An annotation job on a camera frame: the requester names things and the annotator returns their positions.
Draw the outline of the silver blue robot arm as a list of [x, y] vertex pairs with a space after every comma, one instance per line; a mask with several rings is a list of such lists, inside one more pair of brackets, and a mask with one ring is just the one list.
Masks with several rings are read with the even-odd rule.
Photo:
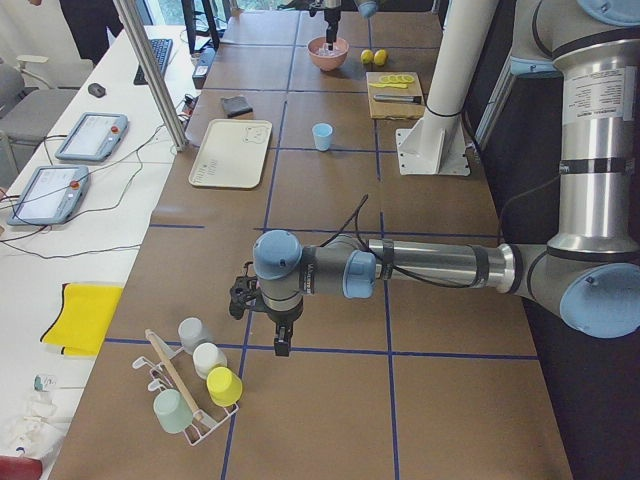
[[230, 290], [230, 314], [263, 312], [274, 350], [290, 352], [307, 294], [371, 296], [377, 280], [409, 278], [454, 289], [493, 287], [528, 298], [598, 338], [639, 327], [638, 244], [628, 232], [638, 117], [639, 5], [635, 1], [520, 1], [515, 75], [561, 74], [559, 227], [543, 245], [494, 248], [365, 241], [336, 233], [304, 246], [283, 230], [262, 234]]
[[[323, 12], [324, 20], [327, 22], [326, 44], [330, 50], [334, 49], [337, 40], [339, 22], [342, 13], [342, 0], [323, 0], [319, 2], [318, 9]], [[379, 10], [379, 2], [374, 0], [355, 0], [356, 10], [363, 18], [370, 18]]]

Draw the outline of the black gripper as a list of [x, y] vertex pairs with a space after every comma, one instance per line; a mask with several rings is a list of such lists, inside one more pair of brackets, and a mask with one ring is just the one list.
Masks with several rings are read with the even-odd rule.
[[267, 304], [267, 297], [262, 293], [258, 277], [249, 274], [253, 264], [248, 261], [243, 266], [243, 273], [236, 277], [230, 288], [229, 314], [236, 320], [243, 318], [246, 311], [265, 313], [276, 325], [274, 335], [274, 352], [277, 356], [289, 356], [294, 322], [302, 315], [303, 300], [299, 297], [293, 305], [285, 304], [284, 310], [276, 310]]
[[328, 49], [334, 48], [336, 31], [338, 30], [339, 21], [341, 19], [341, 9], [341, 0], [323, 1], [324, 19], [328, 25], [328, 29], [326, 30], [326, 44]]

